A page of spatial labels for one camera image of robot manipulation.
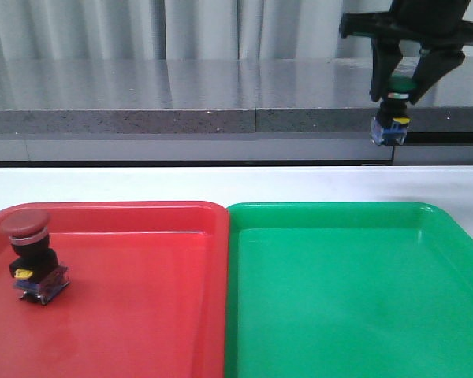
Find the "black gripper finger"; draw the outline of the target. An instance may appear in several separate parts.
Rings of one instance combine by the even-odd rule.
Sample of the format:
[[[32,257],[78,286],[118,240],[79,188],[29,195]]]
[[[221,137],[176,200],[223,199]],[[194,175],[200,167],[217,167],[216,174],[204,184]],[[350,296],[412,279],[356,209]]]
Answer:
[[[378,101],[388,86],[389,79],[403,58],[399,41],[381,37],[371,38],[372,77],[370,97]]]
[[[459,67],[464,59],[462,50],[422,48],[412,75],[415,88],[410,94],[409,102],[416,104],[441,78]]]

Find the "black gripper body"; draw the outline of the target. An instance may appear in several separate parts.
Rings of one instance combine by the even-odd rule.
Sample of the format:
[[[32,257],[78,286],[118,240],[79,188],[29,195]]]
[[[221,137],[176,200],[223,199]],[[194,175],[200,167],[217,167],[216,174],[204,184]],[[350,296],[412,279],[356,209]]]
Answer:
[[[464,19],[469,1],[392,1],[385,12],[344,13],[343,39],[368,38],[378,49],[399,50],[412,41],[426,49],[473,46],[473,22]]]

